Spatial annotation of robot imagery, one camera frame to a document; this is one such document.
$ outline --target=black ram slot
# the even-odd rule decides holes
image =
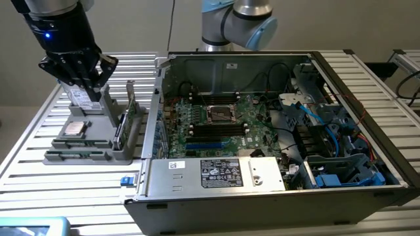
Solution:
[[[244,135],[245,131],[241,124],[196,125],[193,128],[193,137],[229,137]]]
[[[237,102],[236,97],[227,96],[193,96],[192,105],[229,105]]]
[[[220,143],[221,139],[219,137],[208,138],[187,138],[185,143]]]

